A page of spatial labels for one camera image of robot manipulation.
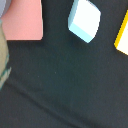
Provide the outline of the grey teal gripper finger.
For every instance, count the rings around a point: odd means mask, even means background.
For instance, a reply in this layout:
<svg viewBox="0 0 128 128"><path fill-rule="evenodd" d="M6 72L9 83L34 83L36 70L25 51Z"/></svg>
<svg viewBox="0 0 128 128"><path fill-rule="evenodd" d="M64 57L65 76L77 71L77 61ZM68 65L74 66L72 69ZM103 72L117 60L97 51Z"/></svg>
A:
<svg viewBox="0 0 128 128"><path fill-rule="evenodd" d="M8 61L9 50L2 28L2 21L0 20L0 89L8 79L11 72L11 69L7 68Z"/></svg>

